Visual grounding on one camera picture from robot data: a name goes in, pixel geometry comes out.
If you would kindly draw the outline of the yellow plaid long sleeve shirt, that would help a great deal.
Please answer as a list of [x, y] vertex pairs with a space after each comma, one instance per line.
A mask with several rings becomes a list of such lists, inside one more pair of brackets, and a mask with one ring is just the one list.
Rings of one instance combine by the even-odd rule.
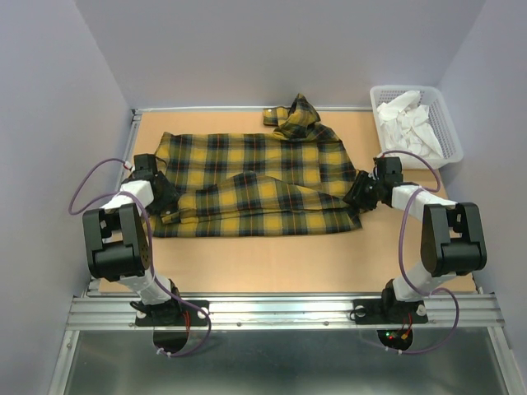
[[361, 228], [344, 198], [357, 172], [303, 95], [263, 112], [265, 133], [165, 133], [156, 149], [174, 199], [157, 238], [329, 235]]

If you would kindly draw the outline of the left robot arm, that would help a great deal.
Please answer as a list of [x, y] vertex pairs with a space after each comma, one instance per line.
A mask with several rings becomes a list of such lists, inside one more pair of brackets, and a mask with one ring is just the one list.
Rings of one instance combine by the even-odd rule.
[[158, 169], [163, 160], [136, 155], [131, 174], [104, 206], [82, 214], [87, 265], [96, 279], [117, 282], [136, 293], [132, 302], [138, 326], [175, 326], [189, 321], [174, 282], [154, 273], [147, 223], [141, 214], [159, 216], [179, 197]]

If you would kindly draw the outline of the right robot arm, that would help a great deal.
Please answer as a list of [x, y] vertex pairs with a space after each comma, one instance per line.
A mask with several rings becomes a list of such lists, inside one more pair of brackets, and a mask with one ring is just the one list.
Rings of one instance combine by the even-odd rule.
[[409, 270], [402, 268], [377, 299], [354, 300], [351, 320], [358, 324], [425, 323], [426, 297], [456, 277], [482, 270], [487, 249], [478, 206], [438, 197], [403, 178], [401, 150], [387, 151], [374, 159], [370, 173], [360, 171], [344, 201], [360, 212], [383, 203], [403, 213], [399, 230], [398, 261], [408, 219], [421, 222], [420, 259]]

